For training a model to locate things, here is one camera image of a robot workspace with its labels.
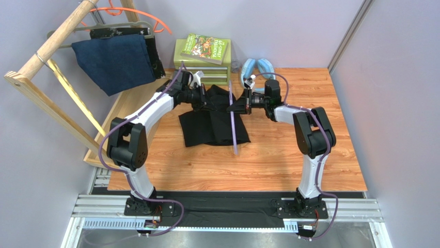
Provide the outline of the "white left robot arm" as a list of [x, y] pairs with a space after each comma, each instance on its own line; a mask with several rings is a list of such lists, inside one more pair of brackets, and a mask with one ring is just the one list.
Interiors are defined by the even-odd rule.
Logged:
[[209, 96], [201, 79], [202, 71], [195, 73], [179, 69], [172, 79], [161, 85], [152, 98], [126, 118], [114, 118], [106, 138], [106, 155], [123, 173], [131, 188], [131, 198], [150, 206], [157, 203], [156, 190], [145, 169], [148, 156], [147, 133], [167, 113], [181, 103], [202, 109], [209, 104]]

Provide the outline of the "black trousers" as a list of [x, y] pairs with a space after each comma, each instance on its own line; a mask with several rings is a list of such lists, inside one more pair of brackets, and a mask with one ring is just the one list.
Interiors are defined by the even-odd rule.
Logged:
[[189, 111], [179, 115], [185, 147], [201, 144], [232, 146], [233, 133], [230, 113], [226, 111], [229, 91], [212, 85], [207, 90], [216, 111]]

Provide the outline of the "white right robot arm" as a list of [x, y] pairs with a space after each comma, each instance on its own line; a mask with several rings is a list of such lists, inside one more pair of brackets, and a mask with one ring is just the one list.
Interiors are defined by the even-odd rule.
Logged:
[[277, 80], [267, 80], [263, 93], [252, 92], [251, 87], [246, 86], [227, 111], [249, 115], [253, 108], [264, 109], [266, 116], [274, 122], [294, 126], [296, 142], [303, 154], [303, 170], [293, 208], [302, 215], [313, 212], [321, 205], [324, 165], [331, 148], [336, 144], [336, 136], [325, 109], [284, 104]]

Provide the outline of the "purple hanger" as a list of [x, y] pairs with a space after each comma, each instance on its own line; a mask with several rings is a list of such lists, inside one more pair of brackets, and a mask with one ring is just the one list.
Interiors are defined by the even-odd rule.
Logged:
[[[229, 104], [232, 106], [233, 104], [233, 96], [232, 96], [232, 81], [229, 80], [228, 83], [228, 91], [229, 91]], [[230, 112], [230, 121], [231, 121], [231, 132], [232, 132], [232, 142], [233, 142], [233, 152], [235, 155], [238, 155], [238, 144], [235, 130], [235, 118], [234, 112]]]

